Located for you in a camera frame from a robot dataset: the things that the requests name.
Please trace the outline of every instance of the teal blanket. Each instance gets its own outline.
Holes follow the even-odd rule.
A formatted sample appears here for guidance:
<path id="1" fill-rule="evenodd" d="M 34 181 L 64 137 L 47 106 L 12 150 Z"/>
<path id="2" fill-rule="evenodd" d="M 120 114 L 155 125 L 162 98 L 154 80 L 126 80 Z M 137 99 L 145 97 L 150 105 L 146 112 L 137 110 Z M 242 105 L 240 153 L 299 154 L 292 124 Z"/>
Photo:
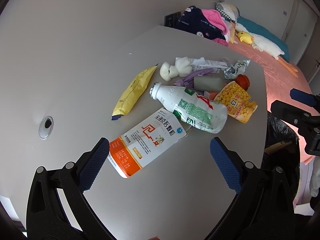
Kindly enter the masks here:
<path id="1" fill-rule="evenodd" d="M 280 55 L 284 58 L 285 61 L 290 62 L 290 55 L 288 50 L 288 45 L 281 41 L 277 36 L 273 35 L 270 31 L 268 31 L 265 27 L 262 27 L 259 24 L 256 24 L 253 21 L 250 21 L 241 16 L 238 17 L 237 22 L 242 24 L 249 32 L 261 35 L 273 43 L 277 44 L 278 47 L 284 52 L 284 55 Z"/>

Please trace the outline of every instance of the yellow duck plush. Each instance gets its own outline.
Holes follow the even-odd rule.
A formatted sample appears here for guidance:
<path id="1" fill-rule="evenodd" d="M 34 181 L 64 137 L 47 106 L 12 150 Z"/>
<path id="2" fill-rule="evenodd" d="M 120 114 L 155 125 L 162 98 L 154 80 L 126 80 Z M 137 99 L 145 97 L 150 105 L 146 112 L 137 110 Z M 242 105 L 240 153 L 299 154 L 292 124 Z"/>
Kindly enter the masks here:
<path id="1" fill-rule="evenodd" d="M 242 32 L 239 32 L 237 36 L 241 42 L 245 42 L 250 45 L 253 43 L 254 38 L 249 33 L 242 31 Z"/>

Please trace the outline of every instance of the black trash bag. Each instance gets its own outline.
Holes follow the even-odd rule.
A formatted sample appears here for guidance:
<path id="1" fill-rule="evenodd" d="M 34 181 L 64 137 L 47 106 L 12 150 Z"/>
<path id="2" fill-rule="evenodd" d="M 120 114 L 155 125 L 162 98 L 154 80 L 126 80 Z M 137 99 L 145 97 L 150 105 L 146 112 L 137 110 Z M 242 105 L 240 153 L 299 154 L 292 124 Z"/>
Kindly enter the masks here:
<path id="1" fill-rule="evenodd" d="M 290 144 L 279 147 L 272 153 L 266 152 L 268 147 L 277 143 Z M 284 170 L 293 200 L 298 192 L 300 177 L 299 137 L 288 125 L 268 112 L 265 152 L 261 168 L 271 171 L 276 166 L 280 166 Z"/>

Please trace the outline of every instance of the qr code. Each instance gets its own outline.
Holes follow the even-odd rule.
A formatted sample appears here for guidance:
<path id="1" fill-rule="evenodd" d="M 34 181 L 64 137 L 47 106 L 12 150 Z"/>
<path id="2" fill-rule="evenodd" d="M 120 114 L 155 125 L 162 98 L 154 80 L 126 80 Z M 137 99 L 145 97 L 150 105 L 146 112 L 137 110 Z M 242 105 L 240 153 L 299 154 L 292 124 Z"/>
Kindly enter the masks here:
<path id="1" fill-rule="evenodd" d="M 183 99 L 181 99 L 179 104 L 178 104 L 178 106 L 181 107 L 182 109 L 186 109 L 187 106 L 188 106 L 188 102 L 183 100 Z"/>

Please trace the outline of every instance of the white and orange box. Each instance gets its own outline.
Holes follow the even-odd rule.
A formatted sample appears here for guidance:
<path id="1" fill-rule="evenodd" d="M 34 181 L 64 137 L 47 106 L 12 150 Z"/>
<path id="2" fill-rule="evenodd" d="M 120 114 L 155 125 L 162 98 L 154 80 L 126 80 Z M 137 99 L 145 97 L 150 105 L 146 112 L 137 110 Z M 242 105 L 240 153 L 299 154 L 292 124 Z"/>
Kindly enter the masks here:
<path id="1" fill-rule="evenodd" d="M 161 108 L 110 142 L 108 159 L 122 177 L 128 178 L 185 136 L 176 116 Z"/>

